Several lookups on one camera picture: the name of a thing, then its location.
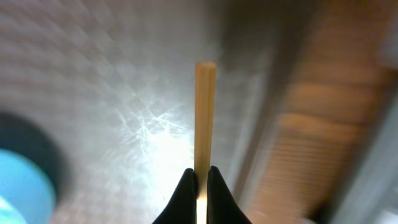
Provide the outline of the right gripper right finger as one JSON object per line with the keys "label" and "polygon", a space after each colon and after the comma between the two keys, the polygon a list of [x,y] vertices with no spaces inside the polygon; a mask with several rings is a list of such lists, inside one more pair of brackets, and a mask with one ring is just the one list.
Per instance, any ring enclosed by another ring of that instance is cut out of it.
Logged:
{"label": "right gripper right finger", "polygon": [[207,213],[209,224],[251,224],[234,201],[216,166],[211,166],[208,172]]}

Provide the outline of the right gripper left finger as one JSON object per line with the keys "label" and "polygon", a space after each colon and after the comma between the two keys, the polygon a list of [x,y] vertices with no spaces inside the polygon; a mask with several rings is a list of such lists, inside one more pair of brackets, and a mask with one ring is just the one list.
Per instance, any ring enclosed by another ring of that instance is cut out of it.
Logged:
{"label": "right gripper left finger", "polygon": [[153,224],[195,224],[197,178],[192,168],[184,171],[172,197]]}

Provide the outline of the wooden chopstick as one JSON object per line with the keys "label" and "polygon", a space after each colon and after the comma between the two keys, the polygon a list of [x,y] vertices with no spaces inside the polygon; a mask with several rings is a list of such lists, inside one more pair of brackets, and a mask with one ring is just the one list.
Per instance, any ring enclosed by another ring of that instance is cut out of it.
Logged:
{"label": "wooden chopstick", "polygon": [[197,63],[194,140],[194,171],[198,183],[196,224],[205,224],[207,216],[207,178],[211,164],[215,86],[215,63]]}

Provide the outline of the light blue bowl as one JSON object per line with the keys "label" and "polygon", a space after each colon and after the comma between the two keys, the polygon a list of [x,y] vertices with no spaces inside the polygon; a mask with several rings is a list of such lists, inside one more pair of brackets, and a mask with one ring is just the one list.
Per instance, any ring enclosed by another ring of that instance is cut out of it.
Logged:
{"label": "light blue bowl", "polygon": [[1,149],[1,224],[48,224],[55,207],[55,189],[44,171]]}

